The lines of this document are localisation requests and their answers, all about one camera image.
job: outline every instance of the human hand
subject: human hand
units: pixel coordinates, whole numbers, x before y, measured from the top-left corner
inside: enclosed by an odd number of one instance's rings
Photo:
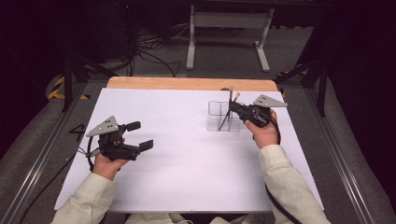
[[[105,157],[101,152],[99,152],[95,156],[95,163],[93,165],[92,172],[106,179],[113,180],[117,171],[127,162],[127,160],[121,159],[111,161],[108,157]]]
[[[276,120],[276,112],[271,109],[271,117]],[[272,122],[263,128],[259,128],[252,122],[246,122],[247,128],[253,133],[256,145],[259,148],[263,148],[269,145],[277,145],[277,131],[276,127]]]

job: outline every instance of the sleeve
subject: sleeve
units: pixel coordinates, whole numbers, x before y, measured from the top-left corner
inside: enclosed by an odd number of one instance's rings
[[[276,200],[301,223],[330,223],[303,176],[292,166],[283,147],[271,145],[259,152],[264,181]],[[276,224],[289,224],[273,206]]]
[[[117,184],[89,174],[55,214],[52,224],[99,223],[116,195]]]

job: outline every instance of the clear plastic box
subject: clear plastic box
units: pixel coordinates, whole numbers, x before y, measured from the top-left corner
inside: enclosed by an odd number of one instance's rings
[[[241,120],[234,112],[230,112],[230,117],[225,121],[229,103],[210,101],[208,103],[208,115],[206,128],[210,132],[239,132]]]

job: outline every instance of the white tabletop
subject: white tabletop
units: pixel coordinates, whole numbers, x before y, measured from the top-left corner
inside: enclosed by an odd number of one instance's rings
[[[278,91],[241,91],[246,105],[265,94],[283,102]],[[227,91],[102,89],[87,131],[114,115],[118,124],[141,121],[141,129],[126,132],[125,144],[138,146],[153,139],[154,148],[129,161],[118,172],[118,194],[110,211],[254,213],[271,211],[251,132],[210,132],[208,103],[228,101]],[[287,108],[274,108],[285,148],[319,204],[314,179],[292,126]],[[97,148],[98,136],[92,148]],[[88,137],[80,147],[86,149]],[[89,173],[77,154],[55,204],[58,209]]]

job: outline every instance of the metal rail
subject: metal rail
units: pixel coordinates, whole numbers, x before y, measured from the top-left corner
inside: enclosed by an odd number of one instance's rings
[[[361,195],[361,190],[356,181],[355,176],[352,171],[349,169],[344,157],[341,153],[340,147],[338,146],[334,135],[332,134],[332,130],[330,129],[329,123],[325,118],[323,118],[318,109],[317,109],[317,98],[312,89],[305,89],[305,96],[314,109],[316,118],[318,119],[318,123],[326,135],[326,138],[329,142],[329,146],[331,148],[330,153],[332,155],[332,159],[337,167],[338,173],[341,176],[341,179],[346,187],[346,192],[349,195],[350,201],[352,201],[353,207],[359,217],[361,223],[372,224],[375,223],[373,217],[370,214],[370,211],[367,208],[367,205]]]
[[[30,194],[32,193],[35,184],[38,181],[38,178],[41,176],[49,158],[52,154],[54,149],[54,145],[56,144],[61,130],[64,127],[64,124],[67,122],[68,118],[70,117],[71,112],[75,108],[78,98],[83,93],[86,84],[85,83],[78,83],[75,84],[76,89],[74,90],[73,94],[73,101],[69,108],[64,111],[61,116],[56,121],[56,124],[49,135],[49,138],[46,144],[41,149],[40,154],[38,155],[37,159],[35,160],[34,165],[30,169],[28,175],[26,176],[25,180],[23,181],[20,190],[18,191],[17,195],[15,196],[14,200],[11,203],[11,206],[8,208],[6,215],[3,217],[1,224],[12,224],[16,223],[18,216],[21,213],[26,201],[28,200]]]

